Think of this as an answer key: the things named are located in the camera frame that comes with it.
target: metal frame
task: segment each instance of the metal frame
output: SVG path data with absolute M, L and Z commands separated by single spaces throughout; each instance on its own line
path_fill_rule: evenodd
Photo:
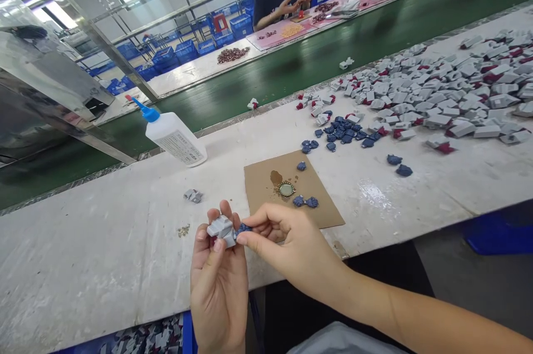
M 122 56 L 118 49 L 109 41 L 102 31 L 87 18 L 81 7 L 74 0 L 54 0 L 93 40 L 94 43 L 115 63 L 115 65 L 131 79 L 150 101 L 158 100 L 157 93 L 147 84 L 133 66 Z
M 112 136 L 3 68 L 0 68 L 0 92 L 4 103 L 43 120 L 61 132 L 123 163 L 137 161 L 122 152 Z

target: green conveyor belt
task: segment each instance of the green conveyor belt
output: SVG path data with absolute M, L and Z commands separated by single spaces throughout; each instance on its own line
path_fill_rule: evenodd
M 527 0 L 398 0 L 342 25 L 161 100 L 198 131 L 340 74 L 350 56 L 353 68 L 457 29 Z M 139 112 L 102 126 L 129 153 L 155 145 L 144 136 Z M 74 139 L 33 159 L 0 169 L 0 209 L 43 194 L 117 161 Z

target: bottle label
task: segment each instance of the bottle label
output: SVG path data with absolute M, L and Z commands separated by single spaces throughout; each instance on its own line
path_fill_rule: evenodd
M 202 153 L 178 131 L 164 138 L 155 139 L 154 142 L 185 164 L 194 164 L 204 158 Z

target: glue bottle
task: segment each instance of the glue bottle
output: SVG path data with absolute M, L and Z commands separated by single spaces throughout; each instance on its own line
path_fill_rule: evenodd
M 175 113 L 159 114 L 157 110 L 146 107 L 137 99 L 127 95 L 143 112 L 148 121 L 146 137 L 188 167 L 200 165 L 207 160 L 207 151 L 200 140 Z

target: cardboard piece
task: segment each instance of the cardboard piece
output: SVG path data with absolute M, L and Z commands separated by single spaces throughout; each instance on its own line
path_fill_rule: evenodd
M 305 171 L 296 169 L 301 161 L 305 161 L 307 165 Z M 292 183 L 296 189 L 289 198 L 276 193 L 276 186 L 284 181 Z M 255 213 L 263 203 L 270 202 L 305 212 L 321 229 L 345 224 L 309 157 L 301 150 L 245 166 L 244 184 L 250 214 Z M 306 205 L 296 207 L 293 200 L 298 195 L 302 195 L 305 200 L 311 196 L 316 197 L 318 207 L 314 209 Z

